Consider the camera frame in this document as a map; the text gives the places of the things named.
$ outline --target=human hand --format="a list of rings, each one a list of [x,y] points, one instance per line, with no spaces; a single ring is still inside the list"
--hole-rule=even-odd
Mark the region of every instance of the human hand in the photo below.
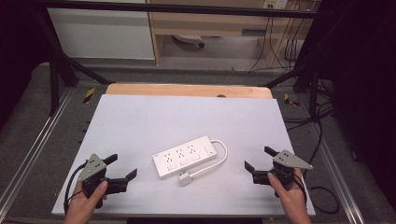
[[[301,179],[301,170],[298,168],[294,169],[294,173]],[[268,178],[270,180],[271,186],[279,195],[280,201],[282,203],[283,210],[286,216],[289,218],[292,224],[308,224],[311,223],[311,219],[306,212],[305,199],[302,190],[297,186],[296,183],[292,183],[289,191],[283,188],[280,181],[271,174],[268,173]]]
[[[103,181],[87,198],[82,192],[82,183],[78,182],[73,191],[76,194],[70,202],[64,224],[86,224],[90,220],[96,204],[101,200],[107,189],[107,181]]]

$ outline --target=white cabinet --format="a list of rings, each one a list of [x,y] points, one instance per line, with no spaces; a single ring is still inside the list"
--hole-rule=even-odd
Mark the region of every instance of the white cabinet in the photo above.
[[[147,12],[49,8],[49,14],[69,57],[155,60]]]

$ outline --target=power strip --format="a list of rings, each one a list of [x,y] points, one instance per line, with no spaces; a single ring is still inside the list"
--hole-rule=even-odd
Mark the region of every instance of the power strip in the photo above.
[[[204,136],[157,153],[152,158],[160,179],[164,179],[176,172],[183,172],[192,166],[214,159],[217,154],[209,138]]]

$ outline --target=white table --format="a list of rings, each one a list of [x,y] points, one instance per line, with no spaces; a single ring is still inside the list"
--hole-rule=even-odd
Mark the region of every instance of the white table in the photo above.
[[[186,187],[177,175],[160,180],[152,155],[207,135],[219,139],[229,156],[220,166]],[[219,161],[219,153],[196,171]],[[137,168],[127,192],[112,194],[95,214],[113,217],[268,217],[282,216],[280,200],[269,186],[255,185],[244,161],[256,169],[272,168],[269,146],[293,152],[283,119],[273,99],[192,96],[102,95],[80,150],[52,213],[63,215],[70,175],[92,153],[101,159],[117,153],[106,176],[124,177]],[[308,214],[315,210],[308,196]]]

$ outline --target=white cable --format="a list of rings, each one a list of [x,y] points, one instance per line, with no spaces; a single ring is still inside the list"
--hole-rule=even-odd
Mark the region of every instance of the white cable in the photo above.
[[[220,140],[216,140],[216,139],[210,140],[210,142],[211,142],[211,143],[219,143],[219,144],[221,144],[221,145],[224,147],[225,155],[224,155],[223,159],[222,159],[221,161],[216,162],[216,163],[213,164],[213,165],[210,165],[210,166],[208,166],[208,167],[206,167],[206,168],[200,170],[200,171],[197,171],[197,172],[195,172],[195,173],[193,173],[193,174],[190,174],[190,177],[191,177],[191,178],[193,178],[195,175],[198,175],[198,174],[200,174],[201,172],[203,172],[203,171],[205,171],[205,170],[208,170],[208,169],[210,169],[210,168],[213,168],[214,166],[217,166],[217,165],[221,164],[221,163],[224,162],[225,159],[227,158],[227,156],[228,156],[228,151],[227,151],[227,147],[224,145],[224,143],[222,143]]]

